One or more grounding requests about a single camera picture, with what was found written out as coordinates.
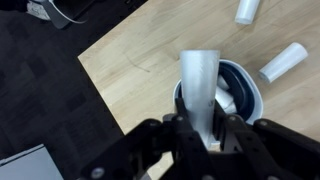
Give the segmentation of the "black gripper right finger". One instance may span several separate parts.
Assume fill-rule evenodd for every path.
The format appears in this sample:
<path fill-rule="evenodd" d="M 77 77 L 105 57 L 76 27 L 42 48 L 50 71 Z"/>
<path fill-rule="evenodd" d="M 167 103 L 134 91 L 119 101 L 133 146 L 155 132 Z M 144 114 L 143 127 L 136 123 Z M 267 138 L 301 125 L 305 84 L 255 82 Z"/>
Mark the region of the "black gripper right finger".
<path fill-rule="evenodd" d="M 250 180 L 320 180 L 320 143 L 269 119 L 252 125 L 218 102 L 213 135 L 236 169 Z"/>

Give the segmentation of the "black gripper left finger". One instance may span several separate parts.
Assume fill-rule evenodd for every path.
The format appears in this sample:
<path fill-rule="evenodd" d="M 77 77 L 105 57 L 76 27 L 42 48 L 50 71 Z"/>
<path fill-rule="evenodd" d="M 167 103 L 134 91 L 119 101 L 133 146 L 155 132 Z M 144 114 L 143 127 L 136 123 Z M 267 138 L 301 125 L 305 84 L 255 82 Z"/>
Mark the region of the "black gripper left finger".
<path fill-rule="evenodd" d="M 161 121 L 146 119 L 81 169 L 83 180 L 139 180 L 165 153 L 173 164 L 166 180 L 205 180 L 214 177 L 209 153 L 195 131 L 185 103 L 175 100 L 177 112 Z"/>

